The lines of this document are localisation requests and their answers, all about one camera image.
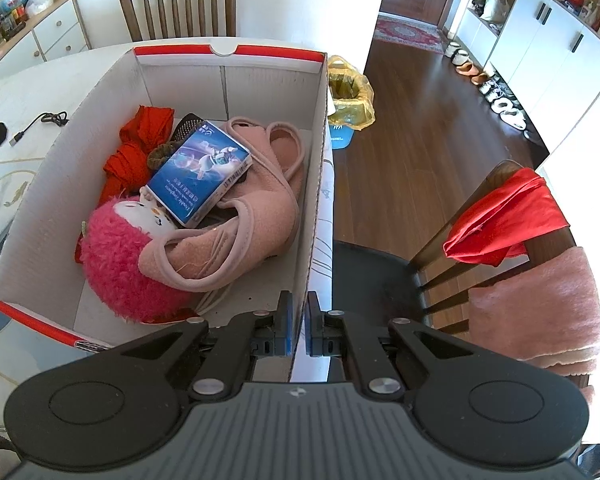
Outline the white tall cabinet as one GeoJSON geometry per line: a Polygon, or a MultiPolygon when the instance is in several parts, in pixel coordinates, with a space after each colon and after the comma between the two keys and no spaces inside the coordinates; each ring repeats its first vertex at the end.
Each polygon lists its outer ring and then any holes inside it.
{"type": "Polygon", "coordinates": [[[466,9],[455,39],[504,79],[550,152],[600,94],[600,36],[555,0],[515,0],[500,32],[466,9]]]}

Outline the blue bin with yellow bag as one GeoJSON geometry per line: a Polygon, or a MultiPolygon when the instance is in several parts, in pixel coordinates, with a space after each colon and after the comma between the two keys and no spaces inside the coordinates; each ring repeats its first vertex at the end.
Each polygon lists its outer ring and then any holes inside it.
{"type": "Polygon", "coordinates": [[[373,125],[375,93],[368,78],[339,55],[328,59],[332,111],[328,114],[332,149],[343,150],[354,134],[373,125]]]}

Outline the pink towel on chair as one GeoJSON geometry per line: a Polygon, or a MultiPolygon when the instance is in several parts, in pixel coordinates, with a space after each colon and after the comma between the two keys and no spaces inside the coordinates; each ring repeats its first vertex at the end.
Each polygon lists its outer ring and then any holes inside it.
{"type": "Polygon", "coordinates": [[[562,377],[592,374],[600,353],[600,297],[583,248],[492,286],[468,300],[469,339],[562,377]]]}

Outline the white handbag on shelf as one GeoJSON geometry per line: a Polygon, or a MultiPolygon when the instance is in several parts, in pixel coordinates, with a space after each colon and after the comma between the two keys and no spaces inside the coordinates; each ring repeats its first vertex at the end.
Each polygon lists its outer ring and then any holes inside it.
{"type": "Polygon", "coordinates": [[[481,18],[489,23],[503,24],[506,21],[508,12],[508,0],[484,0],[481,18]]]}

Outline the pink fuzzy plush ball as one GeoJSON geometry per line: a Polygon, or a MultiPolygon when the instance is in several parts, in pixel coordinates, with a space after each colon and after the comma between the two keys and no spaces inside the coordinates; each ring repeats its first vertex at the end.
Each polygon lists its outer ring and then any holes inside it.
{"type": "Polygon", "coordinates": [[[140,272],[146,246],[175,231],[163,210],[139,197],[116,197],[92,212],[80,241],[80,261],[92,291],[115,315],[159,323],[188,307],[192,294],[140,272]]]}

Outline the red cloth on chair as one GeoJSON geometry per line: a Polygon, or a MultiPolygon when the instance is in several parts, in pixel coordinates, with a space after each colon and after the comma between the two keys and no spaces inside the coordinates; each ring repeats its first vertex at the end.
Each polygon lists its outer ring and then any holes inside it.
{"type": "Polygon", "coordinates": [[[522,168],[460,215],[442,249],[461,263],[499,266],[524,255],[527,240],[566,226],[545,180],[522,168]]]}

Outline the white drawer sideboard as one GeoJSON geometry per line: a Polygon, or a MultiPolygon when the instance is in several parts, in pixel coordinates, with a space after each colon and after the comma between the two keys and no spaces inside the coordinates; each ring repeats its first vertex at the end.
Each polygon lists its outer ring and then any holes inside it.
{"type": "Polygon", "coordinates": [[[91,47],[78,2],[54,0],[12,39],[0,42],[0,79],[91,47]]]}

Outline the red cloth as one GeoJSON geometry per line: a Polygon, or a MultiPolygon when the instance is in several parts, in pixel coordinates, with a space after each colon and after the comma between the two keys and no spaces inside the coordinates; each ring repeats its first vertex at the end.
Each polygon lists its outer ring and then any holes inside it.
{"type": "Polygon", "coordinates": [[[120,145],[102,167],[105,183],[98,206],[140,192],[151,176],[149,154],[170,139],[173,118],[174,110],[170,107],[140,106],[120,129],[120,145]]]}
{"type": "Polygon", "coordinates": [[[460,215],[442,249],[461,263],[499,266],[524,255],[527,240],[566,226],[545,180],[522,168],[460,215]]]}

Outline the dark wooden chair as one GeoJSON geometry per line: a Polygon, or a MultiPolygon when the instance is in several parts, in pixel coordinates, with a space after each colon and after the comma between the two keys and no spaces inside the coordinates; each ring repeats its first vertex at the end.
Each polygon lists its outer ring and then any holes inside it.
{"type": "MultiPolygon", "coordinates": [[[[522,169],[506,160],[484,179],[458,213],[411,260],[337,240],[334,244],[332,299],[337,307],[361,313],[374,325],[392,318],[424,322],[435,313],[462,304],[468,307],[469,291],[488,287],[550,261],[574,242],[568,226],[524,243],[524,255],[507,258],[499,266],[461,263],[448,258],[442,249],[461,214],[522,169]]],[[[445,326],[445,333],[469,336],[468,317],[445,326]]]]}

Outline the red and white cardboard box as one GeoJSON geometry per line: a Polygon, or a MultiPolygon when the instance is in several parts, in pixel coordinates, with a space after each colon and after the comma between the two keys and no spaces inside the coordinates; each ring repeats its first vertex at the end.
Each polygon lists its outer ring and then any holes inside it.
{"type": "Polygon", "coordinates": [[[116,318],[73,259],[96,205],[102,167],[142,105],[212,122],[245,116],[296,126],[306,149],[300,229],[216,298],[213,325],[271,309],[283,289],[306,296],[320,231],[328,88],[324,54],[230,38],[146,41],[86,51],[0,81],[0,122],[21,132],[0,147],[0,379],[32,375],[148,333],[116,318]]]}

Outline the blue tissue pack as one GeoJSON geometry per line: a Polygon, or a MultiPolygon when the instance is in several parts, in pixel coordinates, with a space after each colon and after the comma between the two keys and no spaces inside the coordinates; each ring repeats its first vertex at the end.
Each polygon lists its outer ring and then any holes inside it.
{"type": "Polygon", "coordinates": [[[148,182],[148,192],[193,229],[252,165],[248,148],[203,120],[148,182]]]}

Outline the red patterned rug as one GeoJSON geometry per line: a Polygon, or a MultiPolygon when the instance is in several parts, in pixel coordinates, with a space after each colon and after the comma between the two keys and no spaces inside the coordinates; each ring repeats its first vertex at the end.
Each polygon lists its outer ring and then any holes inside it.
{"type": "Polygon", "coordinates": [[[380,12],[374,38],[390,44],[442,54],[443,38],[433,24],[380,12]]]}

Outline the pink fleece baby shoe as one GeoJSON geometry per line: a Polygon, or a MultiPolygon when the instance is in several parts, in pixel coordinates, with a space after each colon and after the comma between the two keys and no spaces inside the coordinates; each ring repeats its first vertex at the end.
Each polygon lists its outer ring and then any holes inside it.
{"type": "Polygon", "coordinates": [[[247,117],[230,118],[223,130],[249,148],[252,164],[215,209],[223,221],[214,236],[211,261],[225,261],[234,248],[261,261],[278,256],[294,240],[300,211],[304,147],[288,122],[267,126],[247,117]]]}

